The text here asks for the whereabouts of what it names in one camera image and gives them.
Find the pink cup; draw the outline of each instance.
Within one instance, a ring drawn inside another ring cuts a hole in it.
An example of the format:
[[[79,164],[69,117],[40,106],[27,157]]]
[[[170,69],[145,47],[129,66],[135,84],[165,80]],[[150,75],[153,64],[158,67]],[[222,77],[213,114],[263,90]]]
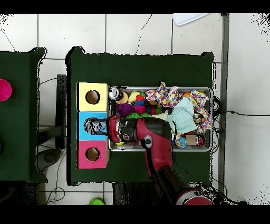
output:
[[[7,100],[12,94],[12,88],[8,81],[0,79],[0,101]]]

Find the orange ball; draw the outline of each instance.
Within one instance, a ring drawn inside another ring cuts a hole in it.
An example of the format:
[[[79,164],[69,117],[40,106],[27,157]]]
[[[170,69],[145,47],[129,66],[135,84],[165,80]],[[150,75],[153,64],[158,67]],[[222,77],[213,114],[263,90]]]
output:
[[[190,92],[184,93],[183,97],[187,97],[187,98],[190,97]]]
[[[149,104],[151,104],[151,105],[154,106],[154,105],[156,105],[156,104],[158,104],[158,103],[157,103],[155,100],[150,100],[150,101],[149,101]]]

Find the shape sorter box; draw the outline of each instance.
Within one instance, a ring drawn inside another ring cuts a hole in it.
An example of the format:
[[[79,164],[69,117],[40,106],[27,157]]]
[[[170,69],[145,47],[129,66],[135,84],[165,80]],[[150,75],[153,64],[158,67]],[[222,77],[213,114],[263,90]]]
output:
[[[106,168],[110,157],[110,151],[106,141],[79,141],[79,148],[77,147],[78,169],[103,169]],[[99,151],[99,157],[95,161],[90,161],[87,157],[87,151],[95,148]]]
[[[95,117],[98,119],[107,118],[107,112],[79,112],[77,113],[77,116],[79,116],[79,140],[81,141],[87,141],[87,140],[106,140],[107,136],[105,135],[91,135],[88,134],[84,130],[84,122],[86,119]],[[76,129],[76,139],[78,139],[78,129]]]
[[[96,112],[107,111],[108,110],[108,90],[109,90],[109,86],[106,83],[78,82],[77,92],[76,92],[77,110],[78,111],[96,111]],[[87,102],[86,95],[89,91],[95,91],[98,94],[98,102],[96,104],[90,104]]]

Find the red ball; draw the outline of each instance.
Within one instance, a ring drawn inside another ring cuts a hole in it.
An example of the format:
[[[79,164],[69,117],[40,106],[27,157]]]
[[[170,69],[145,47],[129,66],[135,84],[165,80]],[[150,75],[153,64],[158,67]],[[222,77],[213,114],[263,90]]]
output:
[[[155,115],[156,114],[156,109],[154,107],[151,108],[151,115]]]
[[[146,112],[146,107],[142,106],[142,105],[136,105],[134,108],[134,111],[139,113],[139,114],[143,114]]]
[[[136,101],[145,101],[145,97],[143,97],[142,95],[137,95]]]

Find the table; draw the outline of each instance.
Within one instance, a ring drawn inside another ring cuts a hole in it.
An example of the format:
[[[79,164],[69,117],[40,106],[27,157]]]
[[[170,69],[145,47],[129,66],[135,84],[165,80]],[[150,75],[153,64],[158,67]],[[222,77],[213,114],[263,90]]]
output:
[[[0,52],[0,78],[7,80],[13,93],[0,102],[1,181],[44,182],[36,168],[37,146],[37,67],[44,48],[28,53]]]
[[[77,182],[147,182],[144,152],[110,152],[106,169],[76,168],[76,83],[100,82],[109,86],[212,87],[214,56],[174,54],[113,55],[85,54],[73,47],[66,55],[67,65],[67,183]],[[173,169],[186,181],[210,184],[210,151],[175,152]]]

